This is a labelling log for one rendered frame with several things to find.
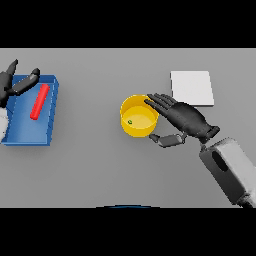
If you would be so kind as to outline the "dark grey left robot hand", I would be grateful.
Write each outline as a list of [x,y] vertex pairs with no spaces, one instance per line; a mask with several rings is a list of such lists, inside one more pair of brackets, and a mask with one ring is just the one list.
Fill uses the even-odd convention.
[[12,84],[18,60],[15,59],[6,71],[0,72],[0,107],[7,106],[10,96],[20,96],[34,87],[40,78],[40,70],[35,68],[24,79]]

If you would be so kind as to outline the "blue tray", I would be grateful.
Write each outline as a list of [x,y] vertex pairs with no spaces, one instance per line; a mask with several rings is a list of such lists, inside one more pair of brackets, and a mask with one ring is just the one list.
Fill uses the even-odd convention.
[[[37,120],[30,118],[42,84],[49,86]],[[9,125],[2,143],[6,146],[49,146],[52,140],[59,83],[55,75],[41,75],[39,83],[21,96],[10,96],[7,103]]]

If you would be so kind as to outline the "pale square measuring scale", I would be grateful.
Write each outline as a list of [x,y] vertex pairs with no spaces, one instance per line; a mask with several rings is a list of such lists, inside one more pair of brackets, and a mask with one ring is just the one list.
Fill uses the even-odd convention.
[[214,105],[211,79],[208,71],[171,71],[172,96],[190,105]]

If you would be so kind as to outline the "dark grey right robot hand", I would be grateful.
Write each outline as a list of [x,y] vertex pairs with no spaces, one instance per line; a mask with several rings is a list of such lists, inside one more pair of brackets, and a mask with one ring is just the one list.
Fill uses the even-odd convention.
[[149,138],[162,148],[184,144],[187,136],[197,138],[205,145],[220,131],[218,126],[210,125],[205,117],[188,103],[178,102],[166,94],[148,94],[148,97],[144,102],[181,132],[168,136],[150,134]]

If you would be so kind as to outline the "red beaker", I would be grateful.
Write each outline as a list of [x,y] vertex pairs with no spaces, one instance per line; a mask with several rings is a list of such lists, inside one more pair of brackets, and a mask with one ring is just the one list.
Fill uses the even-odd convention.
[[42,84],[40,86],[40,90],[34,102],[33,108],[30,112],[30,118],[32,120],[37,120],[40,116],[40,112],[43,108],[44,102],[50,90],[50,86],[48,84]]

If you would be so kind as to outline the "yellow bowl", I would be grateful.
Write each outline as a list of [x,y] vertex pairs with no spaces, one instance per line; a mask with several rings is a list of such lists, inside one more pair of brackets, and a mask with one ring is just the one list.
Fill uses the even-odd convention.
[[120,124],[123,131],[135,138],[147,137],[153,132],[159,114],[144,100],[147,95],[135,94],[126,98],[120,107]]

